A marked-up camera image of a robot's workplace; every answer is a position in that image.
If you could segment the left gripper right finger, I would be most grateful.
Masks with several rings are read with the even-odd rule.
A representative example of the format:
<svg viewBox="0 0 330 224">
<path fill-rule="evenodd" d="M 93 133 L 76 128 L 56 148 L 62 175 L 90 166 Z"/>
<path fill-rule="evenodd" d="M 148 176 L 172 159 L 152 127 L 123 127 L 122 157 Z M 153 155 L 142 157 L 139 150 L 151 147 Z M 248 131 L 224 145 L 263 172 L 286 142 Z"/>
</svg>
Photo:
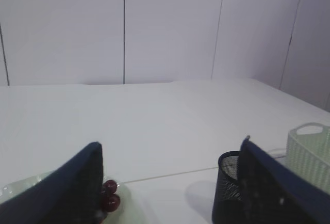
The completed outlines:
<svg viewBox="0 0 330 224">
<path fill-rule="evenodd" d="M 247 223 L 329 223 L 329 194 L 280 164 L 247 137 L 239 152 Z"/>
</svg>

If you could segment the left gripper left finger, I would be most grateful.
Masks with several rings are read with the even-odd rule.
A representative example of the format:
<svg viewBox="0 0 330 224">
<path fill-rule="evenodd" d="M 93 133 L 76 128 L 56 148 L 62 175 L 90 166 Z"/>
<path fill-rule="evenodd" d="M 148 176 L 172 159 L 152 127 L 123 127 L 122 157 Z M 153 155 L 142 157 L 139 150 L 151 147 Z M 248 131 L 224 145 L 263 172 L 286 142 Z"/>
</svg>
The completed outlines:
<svg viewBox="0 0 330 224">
<path fill-rule="evenodd" d="M 92 142 L 35 186 L 1 204 L 1 223 L 101 223 L 102 145 Z"/>
</svg>

